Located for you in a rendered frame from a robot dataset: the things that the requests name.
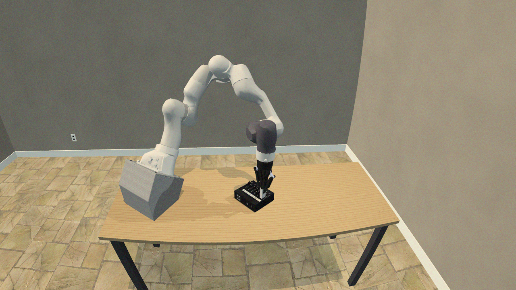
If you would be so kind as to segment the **black lighting desk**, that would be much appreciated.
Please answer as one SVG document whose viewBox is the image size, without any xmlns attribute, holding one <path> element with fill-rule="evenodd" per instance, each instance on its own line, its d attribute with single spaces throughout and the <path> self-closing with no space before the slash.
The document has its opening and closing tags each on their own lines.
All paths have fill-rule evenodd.
<svg viewBox="0 0 516 290">
<path fill-rule="evenodd" d="M 250 185 L 250 186 L 249 186 Z M 234 198 L 247 206 L 253 212 L 257 212 L 264 206 L 273 201 L 274 193 L 266 189 L 266 196 L 260 198 L 260 186 L 256 181 L 249 181 L 244 186 L 241 186 L 237 190 L 234 190 Z"/>
</svg>

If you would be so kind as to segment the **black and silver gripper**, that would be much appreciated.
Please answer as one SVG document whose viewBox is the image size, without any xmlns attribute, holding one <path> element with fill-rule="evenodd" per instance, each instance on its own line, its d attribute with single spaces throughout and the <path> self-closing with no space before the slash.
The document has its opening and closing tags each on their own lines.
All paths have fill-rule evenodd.
<svg viewBox="0 0 516 290">
<path fill-rule="evenodd" d="M 276 176 L 272 174 L 273 161 L 263 163 L 257 160 L 257 166 L 253 167 L 256 172 L 257 184 L 260 186 L 260 198 L 263 199 L 266 196 L 266 189 L 268 189 Z M 270 176 L 269 176 L 270 175 Z"/>
</svg>

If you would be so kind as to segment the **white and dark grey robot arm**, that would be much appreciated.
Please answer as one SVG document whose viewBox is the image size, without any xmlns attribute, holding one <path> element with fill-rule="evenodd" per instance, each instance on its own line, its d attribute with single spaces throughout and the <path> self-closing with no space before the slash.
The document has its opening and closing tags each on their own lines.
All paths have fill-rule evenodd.
<svg viewBox="0 0 516 290">
<path fill-rule="evenodd" d="M 156 150 L 145 153 L 137 164 L 168 176 L 175 175 L 175 162 L 183 138 L 181 125 L 192 127 L 197 123 L 200 100 L 214 80 L 224 84 L 231 82 L 237 97 L 262 108 L 267 119 L 250 122 L 246 127 L 246 136 L 257 144 L 257 160 L 268 163 L 275 159 L 276 141 L 284 127 L 268 97 L 253 81 L 246 65 L 233 65 L 224 56 L 216 55 L 208 65 L 201 65 L 188 81 L 183 91 L 183 103 L 176 99 L 165 101 L 162 106 L 164 132 L 161 143 L 156 145 Z"/>
</svg>

